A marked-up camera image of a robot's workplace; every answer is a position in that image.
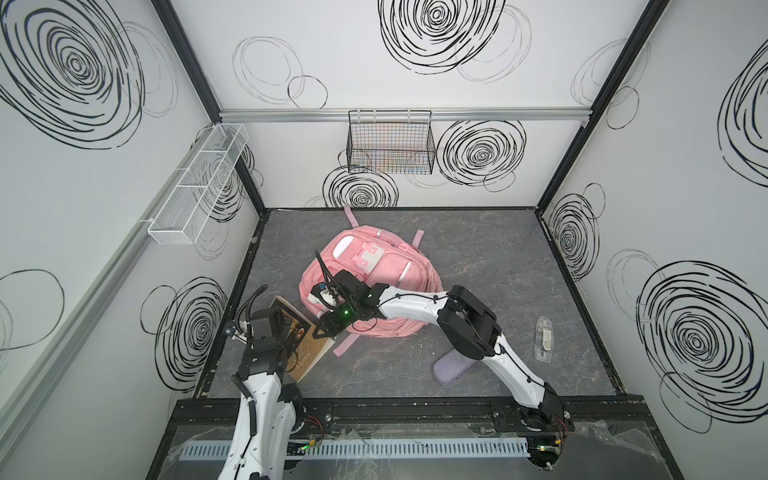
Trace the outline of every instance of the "backpack strap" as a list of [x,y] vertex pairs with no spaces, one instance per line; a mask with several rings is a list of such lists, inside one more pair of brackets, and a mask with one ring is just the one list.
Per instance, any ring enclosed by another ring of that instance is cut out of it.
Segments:
[[411,245],[413,245],[416,248],[419,248],[419,244],[422,242],[422,237],[424,237],[424,230],[417,230],[416,236],[413,237],[413,241],[411,242]]
[[340,344],[333,350],[333,354],[336,356],[344,355],[344,352],[351,346],[355,340],[360,338],[357,333],[350,333]]
[[360,224],[357,223],[355,215],[352,213],[352,209],[349,208],[349,205],[344,205],[344,213],[346,214],[346,218],[349,220],[349,223],[352,224],[352,228],[357,228],[360,226]]

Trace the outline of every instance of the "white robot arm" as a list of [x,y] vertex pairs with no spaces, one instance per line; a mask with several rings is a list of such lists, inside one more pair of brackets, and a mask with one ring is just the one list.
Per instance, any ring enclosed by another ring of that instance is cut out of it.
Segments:
[[[520,360],[495,314],[466,288],[422,293],[384,283],[369,287],[345,270],[330,276],[322,260],[320,265],[326,281],[315,285],[312,295],[329,311],[316,321],[316,338],[335,336],[359,319],[405,317],[434,323],[454,348],[481,360],[509,388],[526,429],[541,431],[563,416],[562,402],[554,390]],[[240,413],[219,480],[280,480],[288,438],[304,417],[296,384],[282,385],[287,355],[280,321],[270,314],[268,323],[259,324],[263,318],[259,313],[250,316],[243,360],[232,376],[241,392]]]
[[[385,318],[410,318],[438,325],[440,311],[449,301],[448,294],[424,294],[390,286],[379,298],[379,311]],[[544,399],[544,381],[520,360],[503,334],[496,337],[493,351],[495,355],[483,356],[482,362],[498,375],[519,405],[537,409]]]

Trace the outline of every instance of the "black frame edge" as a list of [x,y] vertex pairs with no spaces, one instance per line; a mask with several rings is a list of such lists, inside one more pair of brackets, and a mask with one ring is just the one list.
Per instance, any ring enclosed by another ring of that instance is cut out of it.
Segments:
[[[485,405],[490,408],[495,400],[504,401],[508,397],[436,397],[421,399],[426,402],[435,403],[436,409],[442,408],[445,404],[453,403],[455,405],[466,404],[469,408],[476,408],[478,405]],[[305,399],[305,402],[312,403],[331,403],[333,405],[334,417],[337,414],[343,414],[344,406],[369,406],[371,409],[390,409],[392,405],[399,405],[404,413],[411,408],[414,399],[405,398],[341,398],[341,399]],[[644,422],[647,432],[651,436],[652,442],[656,445],[662,458],[667,464],[669,473],[674,480],[684,480],[680,468],[677,466],[672,452],[670,451],[664,436],[658,428],[654,417],[650,413],[642,396],[565,396],[562,397],[565,408],[571,416],[572,422],[596,422],[597,420],[637,420]],[[154,460],[147,474],[147,480],[156,480],[167,457],[170,446],[173,443],[176,431],[179,426],[189,425],[191,422],[198,425],[220,425],[234,426],[237,421],[237,414],[240,409],[239,398],[229,399],[181,399],[177,402],[168,424],[166,426],[163,438],[154,456]]]
[[253,232],[251,243],[248,245],[248,250],[243,258],[243,263],[240,265],[240,272],[238,272],[235,284],[232,286],[232,293],[227,301],[227,308],[224,310],[224,314],[219,322],[219,328],[214,337],[214,344],[208,351],[205,365],[200,374],[200,378],[197,380],[197,387],[195,387],[193,395],[195,399],[199,399],[201,396],[206,396],[210,390],[210,384],[214,381],[216,370],[219,365],[219,358],[224,351],[224,345],[227,343],[227,336],[224,335],[224,326],[227,325],[228,322],[234,320],[237,307],[240,305],[240,301],[243,298],[243,292],[245,291],[250,270],[253,267],[253,260],[256,258],[256,252],[259,250],[259,245],[261,244],[264,227],[269,219],[270,212],[267,211],[263,217],[259,218],[259,223],[256,225],[256,229]]
[[[176,15],[176,10],[174,10],[170,0],[151,1],[210,121],[215,124],[221,123],[221,107],[216,100],[214,90],[210,87],[208,79],[203,73],[203,68],[200,66],[197,56],[194,54],[192,44],[190,43],[187,34],[184,32],[184,28],[181,26],[181,21]],[[256,209],[259,217],[263,217],[266,214],[264,200],[262,200],[248,168],[240,159],[238,159],[235,163],[235,170],[248,193],[253,208]]]
[[568,172],[570,172],[574,162],[578,159],[581,150],[592,136],[592,132],[598,126],[598,122],[608,108],[608,105],[611,103],[611,99],[613,99],[621,82],[629,72],[635,58],[637,58],[643,45],[645,45],[645,41],[654,30],[654,27],[669,3],[670,0],[650,0],[648,5],[646,5],[632,34],[627,39],[627,43],[624,44],[624,49],[619,54],[619,58],[611,69],[611,73],[603,83],[600,93],[598,93],[598,96],[594,99],[594,103],[592,104],[592,115],[589,117],[589,122],[585,127],[579,128],[573,141],[571,141],[571,145],[568,146],[565,156],[563,156],[563,160],[560,162],[558,169],[549,181],[549,185],[547,185],[547,188],[544,190],[544,194],[541,195],[537,210],[542,212],[547,210],[547,207],[552,202],[552,199],[567,177]]
[[616,367],[614,366],[613,361],[611,361],[611,356],[608,355],[608,350],[605,348],[603,340],[600,338],[600,333],[598,333],[598,329],[592,321],[592,316],[589,314],[589,310],[587,310],[587,305],[584,303],[584,299],[581,298],[581,294],[579,293],[578,288],[576,288],[576,282],[568,272],[568,268],[565,266],[565,260],[563,260],[563,256],[560,254],[558,246],[554,244],[552,235],[550,235],[549,228],[544,222],[544,218],[540,211],[536,212],[536,219],[541,227],[541,232],[547,239],[549,250],[552,251],[552,255],[554,256],[555,261],[557,261],[558,267],[560,267],[560,274],[563,276],[565,284],[568,285],[568,290],[571,292],[571,298],[573,298],[574,303],[576,303],[576,308],[581,314],[581,319],[584,320],[584,325],[587,327],[587,332],[589,333],[590,338],[592,338],[594,348],[598,352],[598,356],[603,363],[605,372],[608,374],[611,385],[614,387],[614,390],[616,390],[617,395],[627,395],[627,390],[624,388],[621,378],[619,378]]
[[[281,210],[289,212],[343,212],[341,207],[274,207],[270,210]],[[372,211],[372,212],[391,212],[393,210],[414,210],[414,211],[455,211],[455,210],[536,210],[536,207],[364,207],[356,208],[360,211]]]
[[160,17],[160,21],[165,27],[165,31],[170,38],[170,42],[174,44],[176,53],[179,55],[179,60],[184,66],[184,70],[187,72],[187,76],[192,82],[192,86],[197,92],[197,96],[200,98],[200,103],[203,104],[206,113],[210,121],[214,123],[221,122],[221,108],[219,102],[216,100],[213,89],[208,84],[208,80],[205,78],[203,69],[200,66],[200,62],[197,61],[197,57],[192,50],[187,34],[181,27],[181,22],[176,15],[173,5],[170,0],[151,0],[154,6],[157,16]]

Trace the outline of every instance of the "book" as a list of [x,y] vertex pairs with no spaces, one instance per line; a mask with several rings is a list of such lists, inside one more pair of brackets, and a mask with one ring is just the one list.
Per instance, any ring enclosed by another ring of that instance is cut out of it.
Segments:
[[273,308],[280,308],[283,314],[283,331],[285,346],[289,352],[286,373],[296,382],[301,382],[320,358],[330,350],[334,340],[330,338],[316,339],[312,336],[315,325],[299,310],[281,296],[276,296],[272,302]]

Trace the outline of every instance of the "purple sponge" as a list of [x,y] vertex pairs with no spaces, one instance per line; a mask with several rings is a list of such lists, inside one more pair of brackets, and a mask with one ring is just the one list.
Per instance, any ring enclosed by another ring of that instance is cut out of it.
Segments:
[[438,382],[443,385],[450,385],[477,362],[478,360],[463,356],[456,349],[453,349],[435,363],[432,371]]

